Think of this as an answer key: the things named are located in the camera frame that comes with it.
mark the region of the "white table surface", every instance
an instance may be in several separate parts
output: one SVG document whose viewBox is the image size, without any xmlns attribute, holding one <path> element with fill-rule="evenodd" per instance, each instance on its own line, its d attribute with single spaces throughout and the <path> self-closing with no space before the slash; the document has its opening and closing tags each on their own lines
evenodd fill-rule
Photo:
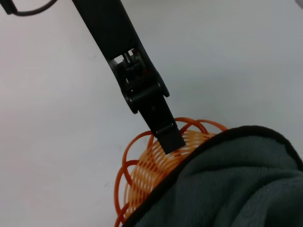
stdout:
<svg viewBox="0 0 303 227">
<path fill-rule="evenodd" d="M 303 155 L 303 11 L 294 0 L 123 3 L 174 116 L 267 126 Z M 113 226 L 123 150 L 147 129 L 71 0 L 35 17 L 0 9 L 0 226 Z"/>
</svg>

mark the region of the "black cloth trim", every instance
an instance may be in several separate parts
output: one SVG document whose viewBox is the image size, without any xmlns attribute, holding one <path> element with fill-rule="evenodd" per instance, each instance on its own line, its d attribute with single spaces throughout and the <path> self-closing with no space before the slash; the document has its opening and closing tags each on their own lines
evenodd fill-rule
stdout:
<svg viewBox="0 0 303 227">
<path fill-rule="evenodd" d="M 299 170 L 303 171 L 303 162 L 298 153 L 293 148 L 292 144 L 280 133 L 261 126 L 242 126 L 239 128 L 230 129 L 224 131 L 205 143 L 201 144 L 193 153 L 191 153 L 176 169 L 174 169 L 147 197 L 144 203 L 138 207 L 135 212 L 126 220 L 123 227 L 134 226 L 143 215 L 155 204 L 166 191 L 176 182 L 182 169 L 195 157 L 205 152 L 209 148 L 216 146 L 222 142 L 234 140 L 237 138 L 247 136 L 260 136 L 265 138 L 271 138 L 278 143 L 285 145 L 285 149 L 290 157 L 292 157 Z"/>
</svg>

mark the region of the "black cable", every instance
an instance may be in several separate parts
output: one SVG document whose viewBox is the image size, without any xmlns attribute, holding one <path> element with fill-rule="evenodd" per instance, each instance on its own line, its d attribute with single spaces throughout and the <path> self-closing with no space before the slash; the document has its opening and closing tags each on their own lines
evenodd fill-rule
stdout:
<svg viewBox="0 0 303 227">
<path fill-rule="evenodd" d="M 40 8 L 31 10 L 31 11 L 17 11 L 17 12 L 13 12 L 13 14 L 16 16 L 19 16 L 19 17 L 27 17 L 27 16 L 36 15 L 36 14 L 46 11 L 51 6 L 53 6 L 53 4 L 55 4 L 56 2 L 57 2 L 57 0 L 50 0 L 48 3 L 46 3 L 44 6 L 42 6 Z"/>
</svg>

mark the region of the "orange mesh ball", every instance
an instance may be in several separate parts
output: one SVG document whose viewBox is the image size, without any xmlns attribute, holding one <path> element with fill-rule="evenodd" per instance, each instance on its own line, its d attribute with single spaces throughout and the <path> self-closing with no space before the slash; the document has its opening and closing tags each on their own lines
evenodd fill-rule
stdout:
<svg viewBox="0 0 303 227">
<path fill-rule="evenodd" d="M 118 227 L 120 223 L 125 223 L 125 220 L 146 200 L 152 190 L 169 173 L 171 173 L 198 146 L 215 135 L 214 133 L 209 133 L 202 123 L 209 123 L 222 131 L 227 130 L 226 127 L 207 120 L 192 120 L 185 117 L 176 118 L 175 120 L 177 122 L 186 123 L 180 130 L 186 142 L 186 146 L 165 155 L 159 142 L 154 142 L 152 132 L 147 131 L 134 138 L 125 149 L 122 167 L 117 174 L 115 183 L 114 200 L 115 209 L 118 215 L 115 227 Z M 192 125 L 196 126 L 199 131 L 189 130 L 189 127 Z M 144 136 L 150 136 L 147 149 L 142 153 L 138 160 L 127 161 L 127 153 L 130 147 L 138 139 Z M 129 166 L 134 166 L 131 173 L 127 170 Z M 118 196 L 122 175 L 125 176 L 127 183 L 124 191 L 124 206 L 121 209 Z"/>
</svg>

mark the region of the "dark gray towel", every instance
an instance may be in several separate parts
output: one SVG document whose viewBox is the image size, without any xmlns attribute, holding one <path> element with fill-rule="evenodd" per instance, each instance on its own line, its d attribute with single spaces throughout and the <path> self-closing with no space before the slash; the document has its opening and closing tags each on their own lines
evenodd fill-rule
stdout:
<svg viewBox="0 0 303 227">
<path fill-rule="evenodd" d="M 279 133 L 228 130 L 197 148 L 124 227 L 303 227 L 302 169 Z"/>
</svg>

